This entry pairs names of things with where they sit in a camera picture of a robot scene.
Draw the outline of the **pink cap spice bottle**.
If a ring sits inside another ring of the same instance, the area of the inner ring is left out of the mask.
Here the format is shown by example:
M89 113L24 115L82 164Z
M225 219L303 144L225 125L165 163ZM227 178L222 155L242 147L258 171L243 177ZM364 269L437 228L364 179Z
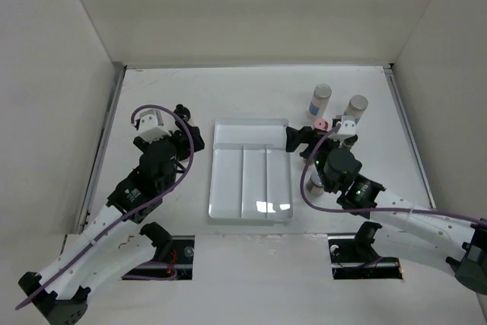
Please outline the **pink cap spice bottle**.
M329 123L323 118L317 118L313 124L313 130L319 132L327 132L329 128Z

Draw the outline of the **black cap white spice bottle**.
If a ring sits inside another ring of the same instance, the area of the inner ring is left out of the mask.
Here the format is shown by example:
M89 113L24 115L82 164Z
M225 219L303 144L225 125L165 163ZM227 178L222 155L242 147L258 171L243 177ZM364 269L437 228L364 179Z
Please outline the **black cap white spice bottle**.
M186 123L190 123L192 114L189 108L185 107L183 104L177 104L174 113L181 118Z

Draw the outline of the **blue label silver lid jar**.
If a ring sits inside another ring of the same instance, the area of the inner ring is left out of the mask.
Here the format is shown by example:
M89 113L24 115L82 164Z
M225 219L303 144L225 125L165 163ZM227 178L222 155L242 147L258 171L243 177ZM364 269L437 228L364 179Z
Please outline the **blue label silver lid jar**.
M332 88L327 84L319 84L314 88L313 96L307 110L310 119L316 120L323 117L331 95Z

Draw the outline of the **red label silver lid jar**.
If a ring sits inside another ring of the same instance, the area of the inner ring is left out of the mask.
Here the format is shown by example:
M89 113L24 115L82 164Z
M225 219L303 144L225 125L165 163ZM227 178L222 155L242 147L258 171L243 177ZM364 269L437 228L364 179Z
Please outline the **red label silver lid jar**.
M313 196L321 196L324 194L323 184L316 170L311 173L306 183L306 189Z

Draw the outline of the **small dark slim bottle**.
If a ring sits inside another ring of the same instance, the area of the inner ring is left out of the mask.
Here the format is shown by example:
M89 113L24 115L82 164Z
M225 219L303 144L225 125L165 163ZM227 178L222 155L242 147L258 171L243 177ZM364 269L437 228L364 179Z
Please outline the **small dark slim bottle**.
M341 147L351 150L357 141L358 141L358 136L354 135L352 137L344 139L341 143Z

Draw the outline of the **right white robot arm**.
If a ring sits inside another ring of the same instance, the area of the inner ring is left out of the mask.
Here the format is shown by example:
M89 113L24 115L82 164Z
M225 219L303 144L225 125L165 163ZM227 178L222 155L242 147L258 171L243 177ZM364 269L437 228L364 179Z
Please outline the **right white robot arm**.
M330 130L305 126L285 130L285 149L301 144L325 193L337 196L335 213L364 219L353 239L360 260L404 258L453 276L469 290L486 293L486 220L452 212L420 209L360 173L362 164L343 147L344 122Z

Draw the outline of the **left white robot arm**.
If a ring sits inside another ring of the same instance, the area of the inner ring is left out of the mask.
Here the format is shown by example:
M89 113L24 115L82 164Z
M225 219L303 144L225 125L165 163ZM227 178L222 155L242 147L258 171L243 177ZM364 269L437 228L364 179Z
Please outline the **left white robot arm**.
M133 143L142 153L138 165L116 185L73 246L18 281L26 301L50 324L76 324L101 285L143 263L173 257L172 235L146 218L186 173L182 162L192 160L205 143L199 128L188 123L178 123L175 132L141 131Z

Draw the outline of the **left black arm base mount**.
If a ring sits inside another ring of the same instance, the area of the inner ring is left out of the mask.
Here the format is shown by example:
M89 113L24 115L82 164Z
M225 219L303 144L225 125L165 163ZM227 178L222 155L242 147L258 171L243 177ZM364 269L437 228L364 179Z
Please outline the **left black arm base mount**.
M162 263L166 256L171 252L173 244L172 235L157 222L146 224L140 230L140 235L146 236L152 247L155 249L151 262Z

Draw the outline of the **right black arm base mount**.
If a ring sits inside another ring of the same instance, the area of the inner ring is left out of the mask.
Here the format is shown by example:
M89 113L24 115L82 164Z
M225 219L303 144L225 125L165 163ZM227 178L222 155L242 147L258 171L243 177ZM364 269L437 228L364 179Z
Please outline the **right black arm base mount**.
M372 221L363 223L355 236L345 242L345 248L341 249L345 262L366 265L377 260L380 256L372 248L372 244L375 242L374 235L381 228L382 225Z

